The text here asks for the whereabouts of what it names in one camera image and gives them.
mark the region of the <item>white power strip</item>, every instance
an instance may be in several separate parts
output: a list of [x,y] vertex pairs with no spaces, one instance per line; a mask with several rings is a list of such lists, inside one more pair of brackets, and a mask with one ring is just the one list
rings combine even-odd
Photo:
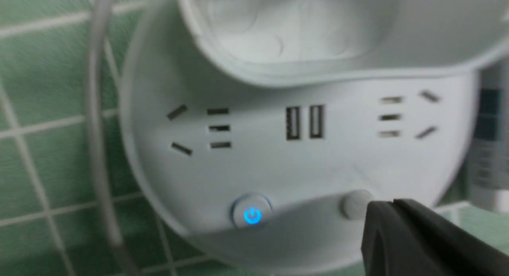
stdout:
[[191,244],[316,274],[358,260],[364,200],[438,202],[469,146],[477,82],[247,86],[198,51],[176,0],[154,0],[126,60],[122,135],[143,193]]

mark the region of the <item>gray cable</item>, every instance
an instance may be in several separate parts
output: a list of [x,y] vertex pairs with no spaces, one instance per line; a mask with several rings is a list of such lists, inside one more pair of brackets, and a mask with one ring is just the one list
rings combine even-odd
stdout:
[[109,190],[107,155],[102,125],[101,64],[104,37],[108,30],[109,18],[114,2],[115,0],[96,0],[91,18],[87,74],[85,75],[87,138],[89,142],[91,177],[109,246],[125,274],[128,276],[140,276],[142,273],[129,254],[115,215],[115,208]]

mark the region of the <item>illuminated button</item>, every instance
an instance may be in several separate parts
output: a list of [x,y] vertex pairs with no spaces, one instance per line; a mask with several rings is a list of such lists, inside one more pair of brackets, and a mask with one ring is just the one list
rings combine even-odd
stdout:
[[233,204],[233,222],[238,228],[258,226],[271,214],[269,201],[259,194],[242,196]]

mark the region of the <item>tile wall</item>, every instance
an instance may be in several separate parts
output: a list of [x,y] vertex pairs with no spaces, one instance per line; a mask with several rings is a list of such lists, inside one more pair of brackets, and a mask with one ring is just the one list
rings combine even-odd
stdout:
[[[147,0],[118,0],[103,69],[111,187],[127,244],[152,276],[247,276],[210,261],[155,216],[122,151],[117,90]],[[89,0],[0,0],[0,274],[101,276],[120,269],[100,229],[84,137]],[[469,207],[462,181],[444,216],[509,253],[509,216]],[[335,276],[362,276],[361,264]]]

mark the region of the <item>outlet slot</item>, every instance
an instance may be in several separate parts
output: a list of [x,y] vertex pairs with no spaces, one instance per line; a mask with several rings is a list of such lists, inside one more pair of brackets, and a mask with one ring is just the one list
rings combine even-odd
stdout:
[[422,98],[428,100],[431,103],[438,103],[440,101],[440,97],[438,97],[434,93],[431,93],[428,90],[422,91],[420,95],[422,96]]
[[385,97],[380,99],[382,104],[398,104],[403,102],[402,96]]
[[229,132],[229,125],[209,126],[209,132]]
[[207,109],[207,115],[228,115],[228,108]]
[[323,115],[323,105],[314,105],[309,107],[309,138],[323,138]]
[[180,116],[182,113],[187,111],[187,107],[185,104],[180,105],[177,109],[171,111],[167,117],[170,121],[173,121],[176,117]]
[[186,147],[182,146],[181,144],[177,144],[175,142],[171,143],[171,148],[176,151],[179,151],[182,154],[188,155],[188,156],[191,156],[191,154],[192,154],[191,149],[186,148]]
[[431,133],[433,133],[436,130],[437,130],[436,127],[431,126],[427,129],[425,129],[424,131],[422,131],[421,133],[419,133],[417,136],[415,136],[415,138],[422,140],[422,139],[426,138],[427,136],[431,135]]
[[389,115],[381,115],[378,117],[380,121],[396,121],[401,119],[401,114],[389,114]]
[[300,107],[286,108],[287,140],[300,139]]
[[394,130],[394,131],[382,131],[378,133],[378,136],[380,138],[397,138],[400,136],[400,131]]
[[231,142],[211,142],[211,149],[226,149],[231,148]]

